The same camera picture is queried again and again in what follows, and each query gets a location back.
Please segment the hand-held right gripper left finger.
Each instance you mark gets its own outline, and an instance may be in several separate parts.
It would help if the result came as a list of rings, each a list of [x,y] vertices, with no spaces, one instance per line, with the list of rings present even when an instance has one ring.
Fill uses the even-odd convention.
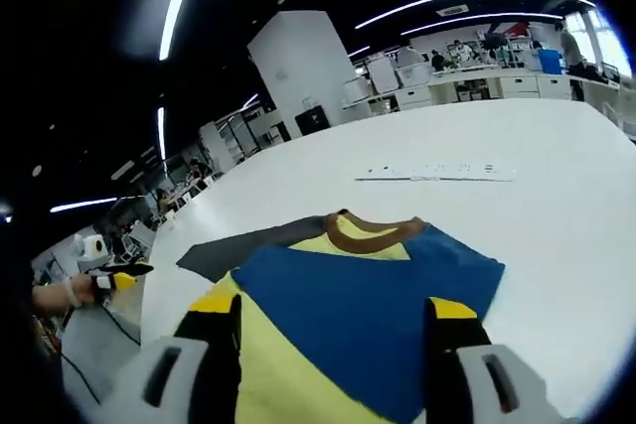
[[[241,298],[190,311],[172,337],[142,349],[105,399],[107,423],[234,423]]]

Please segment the person's left hand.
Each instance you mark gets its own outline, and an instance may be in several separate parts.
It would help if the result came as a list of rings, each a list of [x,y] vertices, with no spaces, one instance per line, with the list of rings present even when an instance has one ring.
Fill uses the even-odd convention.
[[[69,304],[73,308],[101,305],[103,294],[97,286],[96,277],[81,273],[68,277],[63,282]]]

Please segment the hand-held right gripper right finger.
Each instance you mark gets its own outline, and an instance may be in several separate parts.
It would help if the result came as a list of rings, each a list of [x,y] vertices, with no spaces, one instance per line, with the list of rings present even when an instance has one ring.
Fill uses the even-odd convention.
[[[425,414],[428,423],[551,423],[545,381],[516,353],[491,343],[476,313],[426,301]]]

